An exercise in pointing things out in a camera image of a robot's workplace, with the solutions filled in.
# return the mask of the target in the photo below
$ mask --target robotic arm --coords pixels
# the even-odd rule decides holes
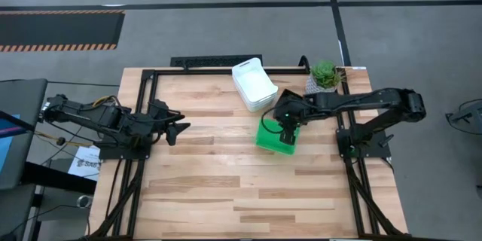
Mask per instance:
[[[131,114],[131,109],[123,107],[115,96],[85,105],[56,95],[47,98],[41,121],[72,122],[104,134],[101,142],[94,142],[101,149],[100,159],[145,159],[162,134],[166,134],[169,145],[174,145],[177,135],[190,126],[177,124],[185,116],[170,110],[165,102],[156,99],[149,108],[147,114]]]
[[[375,133],[394,124],[401,121],[417,122],[426,116],[420,94],[413,90],[395,88],[354,95],[315,93],[303,97],[285,90],[273,108],[273,116],[282,128],[282,131],[277,131],[280,133],[279,140],[293,145],[296,140],[294,131],[300,125],[306,125],[314,120],[324,120],[343,111],[378,108],[388,110],[366,124],[350,127],[349,141],[346,144],[350,146],[369,142]]]

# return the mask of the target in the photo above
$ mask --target wooden tabletop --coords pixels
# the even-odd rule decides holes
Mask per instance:
[[[136,107],[141,73],[142,69],[124,69],[118,94],[122,105]],[[346,73],[351,93],[371,91],[367,70],[346,68]],[[307,75],[270,78],[279,87],[278,95],[285,88],[304,93]],[[184,122],[191,127],[175,146],[163,139],[153,146],[145,164],[134,238],[357,237],[334,117],[302,127],[295,155],[285,156],[255,146],[263,110],[246,109],[230,75],[163,75],[156,97],[185,114]],[[355,113],[359,123],[376,115]],[[381,159],[365,161],[374,200],[406,232],[391,169]],[[105,217],[116,166],[114,160],[102,165],[90,211],[93,230]],[[360,201],[365,230],[370,232],[365,203]],[[121,233],[126,232],[129,210],[128,205]]]

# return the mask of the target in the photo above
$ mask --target potted plant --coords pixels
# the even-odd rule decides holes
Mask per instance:
[[[321,61],[311,68],[305,94],[334,92],[340,82],[341,74],[337,71],[335,65],[329,61]]]

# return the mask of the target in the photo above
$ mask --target plant pot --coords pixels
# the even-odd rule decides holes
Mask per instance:
[[[332,93],[337,90],[338,86],[330,87],[330,88],[324,88],[320,87],[318,84],[316,84],[315,78],[313,78],[312,75],[308,77],[307,80],[307,85],[305,87],[305,95],[306,94],[313,94],[313,93],[319,93],[319,92],[324,92],[324,93]]]

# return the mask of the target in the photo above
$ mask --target concrete floor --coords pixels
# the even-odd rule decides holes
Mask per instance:
[[[0,0],[0,6],[235,1],[288,0]],[[482,139],[448,127],[444,113],[482,97],[477,83],[482,70],[482,6],[341,8],[340,12],[352,64],[368,67],[373,87],[413,88],[426,104],[424,121],[399,124],[389,131],[395,134],[390,147],[410,232],[479,240],[482,199],[475,185],[482,184]],[[127,11],[117,50],[0,53],[0,80],[118,84],[124,67],[168,66],[171,56],[252,53],[262,53],[267,66],[297,64],[302,54],[312,63],[331,59],[341,64],[331,8]],[[89,102],[116,92],[115,87],[49,84],[47,95],[64,93]],[[35,140],[29,160],[40,163],[54,151]],[[42,228],[41,239],[78,238],[84,232],[84,219],[52,222]]]

